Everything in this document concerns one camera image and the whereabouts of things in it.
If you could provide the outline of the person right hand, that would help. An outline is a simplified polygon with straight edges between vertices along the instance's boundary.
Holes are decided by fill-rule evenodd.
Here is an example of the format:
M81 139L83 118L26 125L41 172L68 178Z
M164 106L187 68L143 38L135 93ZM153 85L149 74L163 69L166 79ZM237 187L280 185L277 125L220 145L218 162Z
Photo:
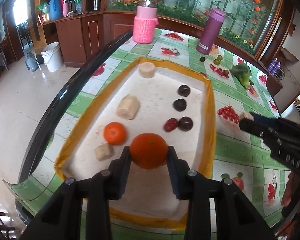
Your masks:
M297 184L298 184L297 178L298 175L295 172L291 171L288 176L288 182L281 201L281 205L284 207L287 207L292 200L292 196L296 191Z

